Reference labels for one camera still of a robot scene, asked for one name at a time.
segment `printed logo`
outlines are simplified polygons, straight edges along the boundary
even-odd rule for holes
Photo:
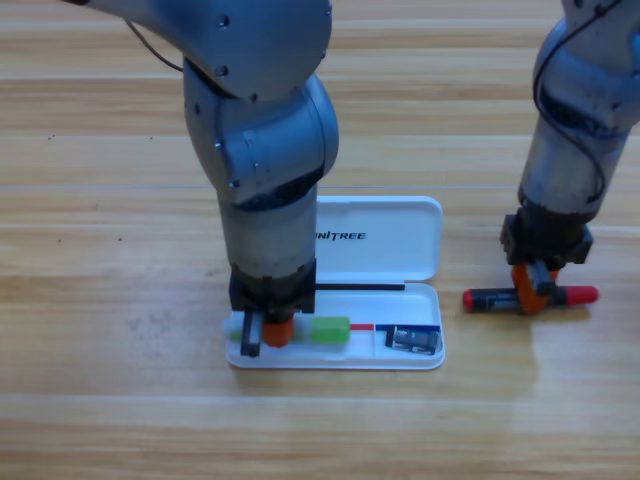
[[[340,232],[323,232],[316,233],[318,240],[365,240],[367,238],[366,233],[340,233]]]

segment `robotic arm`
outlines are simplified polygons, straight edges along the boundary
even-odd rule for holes
[[[140,24],[184,54],[189,135],[214,185],[243,355],[284,346],[315,309],[317,183],[338,125],[314,71],[331,36],[328,0],[65,0]]]
[[[316,185],[338,127],[314,75],[331,35],[328,0],[64,0],[138,23],[185,57],[187,126],[218,193],[241,352],[284,346],[296,311],[314,311]],[[640,4],[562,0],[565,18],[534,71],[540,118],[501,234],[526,313],[558,271],[584,263],[587,223],[640,121]]]
[[[640,121],[640,3],[563,0],[565,18],[534,71],[540,118],[501,242],[526,313],[543,308],[567,263],[584,263],[586,226]]]

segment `black stripe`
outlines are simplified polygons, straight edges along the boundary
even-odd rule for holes
[[[347,291],[381,291],[401,292],[405,289],[403,284],[384,283],[318,283],[316,290],[347,290]]]

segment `green marker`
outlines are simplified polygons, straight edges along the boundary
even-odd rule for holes
[[[242,339],[242,320],[231,319],[232,325],[225,324],[227,338],[232,342]],[[294,318],[294,336],[296,343],[310,342],[319,345],[346,345],[351,335],[349,317],[311,317]]]

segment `wood grain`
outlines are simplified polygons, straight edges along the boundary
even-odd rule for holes
[[[589,263],[590,309],[469,316],[498,242],[557,0],[338,0],[320,75],[342,143],[321,194],[445,212],[448,358],[429,373],[240,371],[228,266],[178,75],[116,19],[0,1],[0,479],[640,478],[639,140]],[[152,37],[163,53],[170,47]]]

